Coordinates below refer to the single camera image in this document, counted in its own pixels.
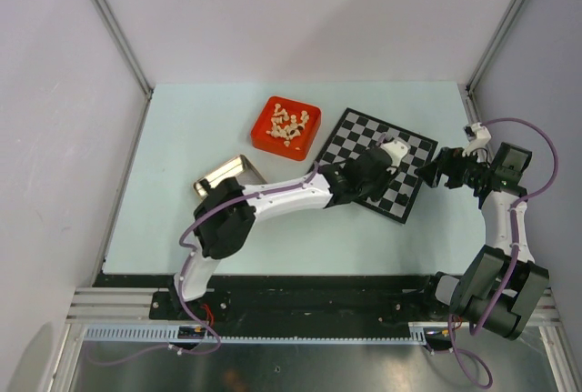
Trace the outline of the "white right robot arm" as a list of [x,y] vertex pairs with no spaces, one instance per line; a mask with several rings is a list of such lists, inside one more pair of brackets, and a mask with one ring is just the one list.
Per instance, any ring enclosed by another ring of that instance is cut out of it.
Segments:
[[474,332],[485,329],[508,340],[521,335],[549,283],[548,270],[536,265],[527,245],[527,191],[519,181],[531,158],[530,151],[508,143],[491,163],[444,147],[416,170],[430,187],[445,176],[449,189],[471,188],[486,227],[485,244],[462,276],[439,272],[432,277],[431,290],[419,298],[426,318],[440,320],[451,313]]

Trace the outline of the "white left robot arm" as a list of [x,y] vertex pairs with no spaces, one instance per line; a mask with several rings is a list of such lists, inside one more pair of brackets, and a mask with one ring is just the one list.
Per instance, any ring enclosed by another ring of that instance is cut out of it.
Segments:
[[234,177],[206,192],[193,224],[179,238],[190,250],[175,275],[169,307],[179,317],[194,317],[220,261],[237,253],[254,224],[307,209],[326,209],[357,200],[379,200],[396,179],[408,153],[391,141],[365,150],[356,159],[314,166],[297,179],[264,185],[242,185]]

